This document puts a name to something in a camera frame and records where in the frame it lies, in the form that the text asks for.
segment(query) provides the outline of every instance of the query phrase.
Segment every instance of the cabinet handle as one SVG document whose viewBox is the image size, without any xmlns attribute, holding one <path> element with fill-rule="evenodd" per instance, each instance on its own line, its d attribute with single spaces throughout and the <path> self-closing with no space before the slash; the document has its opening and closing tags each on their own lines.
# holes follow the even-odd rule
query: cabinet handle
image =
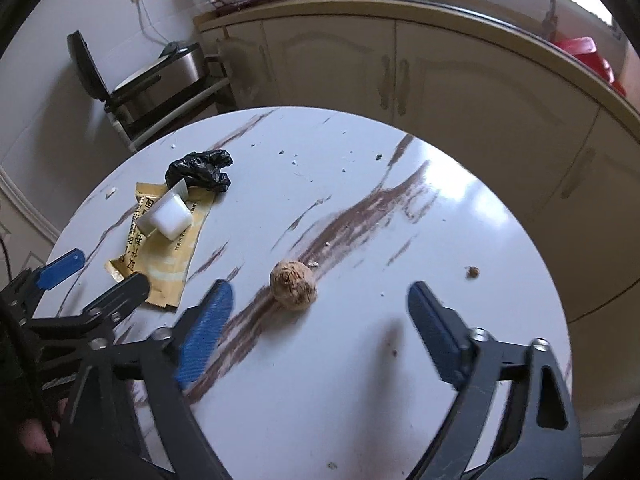
<svg viewBox="0 0 640 480">
<path fill-rule="evenodd" d="M 560 200 L 567 200 L 576 189 L 585 181 L 591 173 L 591 165 L 596 158 L 596 150 L 587 148 L 584 155 L 576 163 L 574 170 L 569 174 L 566 185 L 560 192 Z"/>
<path fill-rule="evenodd" d="M 262 56 L 262 62 L 264 63 L 264 72 L 267 75 L 267 82 L 270 83 L 271 79 L 271 70 L 269 70 L 269 63 L 267 62 L 267 53 L 264 51 L 263 46 L 259 46 L 258 50 L 260 51 L 260 55 Z"/>
<path fill-rule="evenodd" d="M 398 115 L 406 113 L 406 100 L 409 97 L 411 80 L 409 78 L 409 62 L 403 59 L 400 62 L 400 85 L 398 86 Z"/>
<path fill-rule="evenodd" d="M 386 54 L 382 56 L 382 70 L 383 76 L 380 85 L 378 86 L 378 93 L 380 94 L 380 108 L 388 110 L 389 108 L 389 95 L 391 94 L 391 59 Z"/>
</svg>

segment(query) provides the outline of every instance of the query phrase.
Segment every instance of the round cork-like object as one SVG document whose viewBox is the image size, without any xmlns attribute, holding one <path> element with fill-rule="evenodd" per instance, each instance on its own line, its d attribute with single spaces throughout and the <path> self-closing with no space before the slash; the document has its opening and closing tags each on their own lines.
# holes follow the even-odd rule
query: round cork-like object
<svg viewBox="0 0 640 480">
<path fill-rule="evenodd" d="M 318 297 L 313 272 L 301 262 L 282 261 L 269 275 L 271 293 L 289 310 L 305 310 Z"/>
</svg>

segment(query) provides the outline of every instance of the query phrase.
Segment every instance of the black cable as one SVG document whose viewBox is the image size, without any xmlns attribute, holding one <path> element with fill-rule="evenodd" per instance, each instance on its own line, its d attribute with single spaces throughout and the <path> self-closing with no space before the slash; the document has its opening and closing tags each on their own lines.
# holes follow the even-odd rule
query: black cable
<svg viewBox="0 0 640 480">
<path fill-rule="evenodd" d="M 6 245 L 4 244 L 4 240 L 0 236 L 0 245 L 2 245 L 2 252 L 4 253 L 4 262 L 6 264 L 6 273 L 9 276 L 9 281 L 14 279 L 11 273 L 11 262 L 9 261 L 9 251 L 6 250 Z"/>
</svg>

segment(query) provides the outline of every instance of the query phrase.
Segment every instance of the white plastic piece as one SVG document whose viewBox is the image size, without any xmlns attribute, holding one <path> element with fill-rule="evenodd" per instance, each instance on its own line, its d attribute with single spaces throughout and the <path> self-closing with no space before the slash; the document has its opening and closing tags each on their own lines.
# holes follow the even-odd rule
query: white plastic piece
<svg viewBox="0 0 640 480">
<path fill-rule="evenodd" d="M 136 225 L 140 232 L 149 236 L 158 229 L 165 238 L 175 240 L 193 221 L 191 212 L 184 203 L 188 196 L 189 190 L 182 179 L 138 218 Z"/>
</svg>

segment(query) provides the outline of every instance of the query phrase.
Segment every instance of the countertop edge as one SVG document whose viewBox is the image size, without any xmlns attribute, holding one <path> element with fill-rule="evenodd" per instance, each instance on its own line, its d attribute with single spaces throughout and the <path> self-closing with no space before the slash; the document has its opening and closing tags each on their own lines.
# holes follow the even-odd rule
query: countertop edge
<svg viewBox="0 0 640 480">
<path fill-rule="evenodd" d="M 395 0 L 284 0 L 239 10 L 220 18 L 212 13 L 194 18 L 200 33 L 239 23 L 312 15 L 363 16 L 419 23 L 466 34 L 500 46 L 545 67 L 604 107 L 640 142 L 640 115 L 580 62 L 551 44 L 513 25 L 465 9 L 442 4 Z"/>
</svg>

